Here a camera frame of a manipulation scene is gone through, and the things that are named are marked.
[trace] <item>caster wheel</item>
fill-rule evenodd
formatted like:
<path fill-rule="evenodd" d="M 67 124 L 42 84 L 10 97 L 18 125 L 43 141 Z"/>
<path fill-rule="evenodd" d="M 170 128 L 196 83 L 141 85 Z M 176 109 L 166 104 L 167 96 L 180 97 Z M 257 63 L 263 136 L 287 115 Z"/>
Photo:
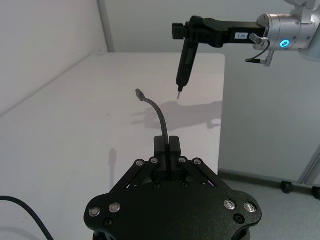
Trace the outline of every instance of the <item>caster wheel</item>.
<path fill-rule="evenodd" d="M 312 195 L 314 196 L 315 199 L 320 199 L 320 187 L 314 186 L 312 188 Z"/>
<path fill-rule="evenodd" d="M 293 190 L 293 186 L 291 182 L 288 181 L 282 181 L 281 182 L 281 190 L 284 194 L 289 194 Z"/>

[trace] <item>black tool holder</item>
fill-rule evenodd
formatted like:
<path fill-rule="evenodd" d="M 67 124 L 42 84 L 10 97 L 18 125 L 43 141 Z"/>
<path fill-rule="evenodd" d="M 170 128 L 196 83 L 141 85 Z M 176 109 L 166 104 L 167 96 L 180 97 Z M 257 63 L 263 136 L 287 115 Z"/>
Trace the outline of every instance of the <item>black tool holder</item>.
<path fill-rule="evenodd" d="M 181 156 L 177 136 L 169 145 L 156 136 L 154 156 L 136 160 L 84 213 L 94 240 L 249 240 L 261 217 L 252 196 L 230 189 L 200 158 Z"/>
<path fill-rule="evenodd" d="M 176 77 L 178 91 L 188 84 L 199 44 L 222 48 L 224 44 L 255 44 L 249 36 L 263 37 L 266 29 L 256 22 L 218 21 L 192 16 L 185 25 L 172 24 L 172 37 L 183 40 L 183 49 Z"/>

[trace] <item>label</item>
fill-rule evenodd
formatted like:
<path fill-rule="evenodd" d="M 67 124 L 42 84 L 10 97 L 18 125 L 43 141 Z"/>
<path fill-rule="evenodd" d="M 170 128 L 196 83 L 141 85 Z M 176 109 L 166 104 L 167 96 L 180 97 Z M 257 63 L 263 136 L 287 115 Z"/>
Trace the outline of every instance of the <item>label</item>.
<path fill-rule="evenodd" d="M 247 32 L 236 32 L 234 39 L 247 39 L 248 38 L 248 33 Z"/>

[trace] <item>white wall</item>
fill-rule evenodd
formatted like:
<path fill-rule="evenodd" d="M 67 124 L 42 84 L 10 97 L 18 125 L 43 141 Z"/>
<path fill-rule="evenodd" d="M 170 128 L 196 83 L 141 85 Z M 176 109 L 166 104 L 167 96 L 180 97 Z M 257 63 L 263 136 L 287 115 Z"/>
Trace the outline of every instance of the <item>white wall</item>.
<path fill-rule="evenodd" d="M 0 116 L 105 49 L 96 0 L 1 0 Z"/>
<path fill-rule="evenodd" d="M 181 52 L 172 23 L 192 15 L 254 22 L 263 13 L 292 9 L 281 0 L 106 3 L 116 52 Z M 226 55 L 219 167 L 297 181 L 320 143 L 320 65 L 296 52 L 276 52 L 270 68 L 245 63 L 257 54 L 250 45 L 201 46 L 199 52 Z"/>

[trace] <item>blue indicator light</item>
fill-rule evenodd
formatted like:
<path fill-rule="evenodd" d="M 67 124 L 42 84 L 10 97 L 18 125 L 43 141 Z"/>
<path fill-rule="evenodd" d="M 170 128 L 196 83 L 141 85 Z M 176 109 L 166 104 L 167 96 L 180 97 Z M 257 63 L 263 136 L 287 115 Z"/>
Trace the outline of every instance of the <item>blue indicator light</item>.
<path fill-rule="evenodd" d="M 282 42 L 280 42 L 280 47 L 285 48 L 285 47 L 288 47 L 289 44 L 290 44 L 290 41 L 288 39 L 285 39 Z"/>

